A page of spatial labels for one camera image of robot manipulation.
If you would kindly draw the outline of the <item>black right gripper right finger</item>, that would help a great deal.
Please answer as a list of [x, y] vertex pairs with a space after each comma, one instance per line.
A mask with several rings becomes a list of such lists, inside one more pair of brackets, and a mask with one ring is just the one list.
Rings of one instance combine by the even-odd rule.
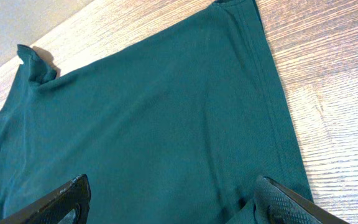
[[268, 223], [348, 224], [270, 177], [258, 177], [254, 200], [259, 215]]

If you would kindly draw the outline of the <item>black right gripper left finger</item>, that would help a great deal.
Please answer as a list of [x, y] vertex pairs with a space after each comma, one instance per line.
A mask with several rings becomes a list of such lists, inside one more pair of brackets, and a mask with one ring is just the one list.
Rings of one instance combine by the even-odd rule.
[[85, 224], [90, 201], [91, 189], [88, 177], [81, 174], [18, 212], [0, 220], [0, 224]]

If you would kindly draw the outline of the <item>black t-shirt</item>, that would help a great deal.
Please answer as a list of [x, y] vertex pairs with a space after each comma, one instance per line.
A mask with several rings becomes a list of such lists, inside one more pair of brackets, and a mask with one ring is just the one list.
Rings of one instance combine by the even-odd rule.
[[0, 220], [79, 174], [89, 223], [263, 223], [259, 176], [312, 197], [254, 1], [217, 1], [62, 77], [17, 53]]

